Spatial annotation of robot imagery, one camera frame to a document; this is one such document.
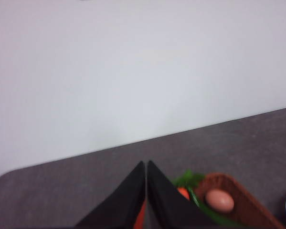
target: gray table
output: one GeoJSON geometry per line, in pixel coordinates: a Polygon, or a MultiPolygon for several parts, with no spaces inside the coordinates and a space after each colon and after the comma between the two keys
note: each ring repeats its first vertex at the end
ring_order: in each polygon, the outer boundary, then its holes
{"type": "MultiPolygon", "coordinates": [[[[168,177],[230,174],[286,224],[283,109],[9,172],[0,177],[0,229],[72,226],[149,159],[168,177]]],[[[150,208],[145,226],[159,227],[150,208]]]]}

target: green vegetable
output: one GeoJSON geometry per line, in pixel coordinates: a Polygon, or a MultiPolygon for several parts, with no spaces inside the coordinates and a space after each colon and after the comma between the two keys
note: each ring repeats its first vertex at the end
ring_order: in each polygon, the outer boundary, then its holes
{"type": "Polygon", "coordinates": [[[185,173],[175,179],[172,183],[176,187],[198,187],[199,182],[204,179],[204,175],[200,173],[192,173],[190,170],[186,170],[185,173]]]}

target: white backdrop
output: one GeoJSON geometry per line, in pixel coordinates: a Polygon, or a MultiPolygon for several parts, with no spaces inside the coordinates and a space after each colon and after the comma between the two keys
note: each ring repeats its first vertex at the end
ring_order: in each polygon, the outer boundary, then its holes
{"type": "Polygon", "coordinates": [[[0,0],[0,175],[284,107],[286,0],[0,0]]]}

